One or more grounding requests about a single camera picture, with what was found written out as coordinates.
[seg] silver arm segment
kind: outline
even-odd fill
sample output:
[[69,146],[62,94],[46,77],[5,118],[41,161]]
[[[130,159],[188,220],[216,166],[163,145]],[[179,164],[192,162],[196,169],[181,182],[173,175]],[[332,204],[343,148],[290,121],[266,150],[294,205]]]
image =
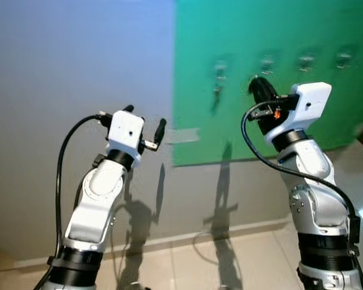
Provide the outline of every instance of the silver arm segment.
[[[283,167],[335,183],[333,165],[314,140],[289,145],[277,159]],[[348,235],[346,204],[337,193],[306,178],[286,173],[281,176],[289,191],[289,206],[297,232],[319,237]],[[300,262],[298,272],[300,277],[305,277],[314,286],[306,289],[362,290],[358,269],[329,271],[322,266],[310,267]]]
[[123,192],[126,169],[119,163],[103,160],[90,171],[82,185],[82,199],[76,207],[63,244],[82,251],[105,250],[106,236],[117,197]]

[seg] tiled floor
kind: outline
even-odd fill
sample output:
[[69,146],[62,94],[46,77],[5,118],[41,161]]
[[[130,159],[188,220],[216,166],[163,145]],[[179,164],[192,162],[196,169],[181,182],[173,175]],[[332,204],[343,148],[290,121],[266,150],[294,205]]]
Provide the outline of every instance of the tiled floor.
[[[224,289],[299,290],[298,260],[296,231],[289,224],[277,231],[117,258],[115,267],[113,260],[105,260],[97,288],[122,290],[139,280],[152,290],[217,290],[221,285],[232,287]],[[0,290],[33,289],[42,274],[0,272]]]

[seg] black cable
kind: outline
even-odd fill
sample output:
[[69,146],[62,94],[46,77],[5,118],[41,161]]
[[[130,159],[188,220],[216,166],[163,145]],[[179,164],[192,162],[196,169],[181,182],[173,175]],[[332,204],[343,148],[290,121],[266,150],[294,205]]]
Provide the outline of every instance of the black cable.
[[[303,172],[297,172],[294,171],[292,169],[288,169],[285,168],[283,166],[279,166],[274,164],[273,162],[270,162],[268,159],[266,159],[265,157],[263,157],[255,148],[255,146],[253,145],[253,143],[251,142],[249,136],[247,135],[246,132],[246,122],[249,118],[249,115],[256,109],[262,107],[262,106],[266,106],[266,105],[273,105],[273,104],[280,104],[281,102],[284,102],[284,100],[270,100],[270,101],[263,101],[262,103],[256,104],[254,106],[252,106],[249,110],[246,111],[246,113],[244,113],[243,117],[242,117],[242,121],[241,121],[241,131],[242,131],[242,136],[246,142],[246,144],[249,146],[250,150],[254,153],[254,155],[263,163],[265,163],[265,165],[278,170],[280,172],[284,172],[287,174],[291,174],[291,175],[295,175],[301,178],[307,178],[307,179],[311,179],[313,181],[316,181],[318,183],[321,183],[327,187],[329,187],[330,189],[334,190],[345,202],[347,208],[348,208],[348,217],[349,218],[353,218],[356,217],[356,213],[355,213],[355,208],[352,204],[352,201],[350,200],[350,198],[337,186],[335,186],[334,184],[325,181],[321,178],[318,178],[317,176],[313,176],[307,173],[303,173]],[[358,258],[357,257],[353,257],[354,263],[356,264],[356,268],[359,271],[359,276],[360,276],[360,280],[361,280],[361,284],[362,284],[362,288],[363,288],[363,271],[362,268],[359,264]]]
[[[90,120],[100,120],[101,115],[90,115],[88,117],[83,118],[81,121],[76,123],[73,128],[69,131],[66,138],[64,139],[58,157],[57,170],[56,170],[56,188],[55,188],[55,227],[56,227],[56,247],[54,258],[58,258],[62,248],[62,215],[61,215],[61,180],[62,180],[62,165],[63,165],[63,157],[65,154],[65,150],[67,144],[74,134],[74,132],[84,123]],[[50,266],[47,272],[43,275],[39,283],[35,286],[34,290],[39,290],[43,286],[43,284],[49,278],[53,267]]]
[[353,262],[355,264],[356,269],[358,269],[358,271],[359,271],[359,278],[361,279],[361,284],[362,284],[362,288],[363,288],[363,270],[362,270],[361,264],[359,263],[358,257],[353,257]]
[[218,262],[216,261],[213,261],[207,257],[205,257],[201,252],[200,250],[198,249],[198,247],[196,246],[197,242],[196,240],[199,238],[199,237],[203,237],[203,236],[212,236],[212,233],[210,231],[200,231],[199,233],[196,233],[196,235],[194,236],[194,238],[192,239],[192,247],[194,248],[195,252],[199,255],[199,257],[202,258],[202,260],[210,263],[210,264],[214,264],[214,265],[219,265]]

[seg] floor tile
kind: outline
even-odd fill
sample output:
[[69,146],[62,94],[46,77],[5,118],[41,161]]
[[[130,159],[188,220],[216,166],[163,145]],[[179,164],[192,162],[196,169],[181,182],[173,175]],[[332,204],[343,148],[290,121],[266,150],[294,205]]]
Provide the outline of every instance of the floor tile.
[[172,249],[177,290],[214,290],[220,287],[218,259],[212,241]]
[[304,289],[303,283],[297,276],[295,270],[300,261],[300,251],[298,249],[297,231],[293,223],[289,223],[285,228],[273,232],[278,244],[280,245],[285,257],[290,265],[293,275],[297,280],[300,289]]
[[294,270],[272,232],[232,239],[240,264],[243,289],[299,290]]
[[96,281],[99,289],[125,290],[129,284],[140,282],[153,290],[174,290],[170,249],[116,258],[114,263],[113,259],[102,262]]
[[45,271],[21,272],[18,270],[0,272],[0,290],[33,289]]

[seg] baseboard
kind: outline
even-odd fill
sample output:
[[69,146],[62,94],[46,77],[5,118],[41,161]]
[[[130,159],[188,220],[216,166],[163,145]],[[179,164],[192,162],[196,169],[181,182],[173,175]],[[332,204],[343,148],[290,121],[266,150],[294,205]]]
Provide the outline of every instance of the baseboard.
[[[264,231],[273,231],[278,230],[284,227],[288,222],[292,221],[292,217],[288,214],[287,217],[283,219],[277,219],[274,221],[264,221],[264,222],[256,222],[253,224],[246,225],[236,225],[230,227],[229,235],[230,237],[242,236],[246,234],[254,234],[260,233]],[[144,253],[163,250],[167,248],[175,248],[181,247],[185,245],[190,245],[192,243],[201,243],[212,240],[210,233],[206,232],[196,232],[189,234],[181,234],[179,236],[166,237],[163,239],[153,239],[149,240],[145,243],[143,250]],[[115,257],[120,257],[124,254],[126,246],[119,245],[113,247],[113,253]],[[104,259],[111,259],[113,257],[111,253],[111,247],[106,248]],[[13,269],[23,269],[30,270],[25,268],[32,268],[33,270],[40,268],[42,265],[45,265],[47,258],[38,258],[38,259],[29,259],[15,262]]]

